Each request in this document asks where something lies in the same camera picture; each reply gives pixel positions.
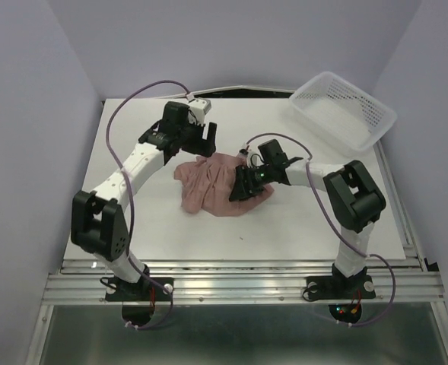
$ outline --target glass panel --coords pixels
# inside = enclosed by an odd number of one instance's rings
[[[363,319],[383,305],[366,305]],[[55,308],[45,365],[447,363],[428,303],[396,304],[366,328],[317,317],[327,306],[175,308],[163,328],[124,327],[117,306]]]

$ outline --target wall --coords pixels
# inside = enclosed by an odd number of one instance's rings
[[[422,2],[373,94],[399,115],[384,147],[448,308],[448,0]]]
[[[48,0],[96,90],[299,87],[321,71],[372,91],[420,0]],[[157,93],[173,92],[161,87]]]
[[[0,2],[0,364],[24,363],[100,101],[44,0]]]

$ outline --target perforated basket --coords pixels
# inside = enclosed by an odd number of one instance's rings
[[[332,72],[323,72],[290,97],[304,125],[345,156],[371,148],[396,113]]]

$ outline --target mauve towel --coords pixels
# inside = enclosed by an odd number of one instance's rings
[[[245,163],[240,157],[213,154],[209,158],[198,156],[196,162],[179,165],[174,178],[183,184],[183,209],[192,214],[203,209],[216,217],[237,217],[261,204],[274,192],[269,185],[259,196],[244,202],[229,202],[236,179],[235,168]]]

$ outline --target white table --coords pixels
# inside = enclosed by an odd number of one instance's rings
[[[159,120],[168,100],[138,99],[126,104],[113,123],[111,141],[125,160],[139,136]],[[100,120],[83,189],[90,191],[115,169],[105,145],[108,119],[121,100],[107,100]],[[236,154],[243,142],[263,132],[280,132],[302,141],[314,161],[347,163],[350,159],[334,152],[307,131],[283,99],[214,99],[207,122],[216,122],[217,149]],[[256,141],[254,148],[267,141]],[[289,141],[281,141],[288,157],[305,157]],[[181,152],[154,174],[135,197],[135,232],[131,244],[141,260],[330,260],[338,250],[338,239],[318,208],[313,193],[304,187],[274,184],[275,193],[242,217],[214,217],[205,211],[196,215],[180,207],[181,184],[173,179],[175,167],[195,157]],[[388,205],[370,238],[369,252],[386,259],[404,259],[402,234],[393,217],[380,165],[373,150],[360,158],[386,196]],[[327,195],[321,193],[330,214]],[[129,221],[129,210],[126,220]],[[68,243],[65,260],[93,256]]]

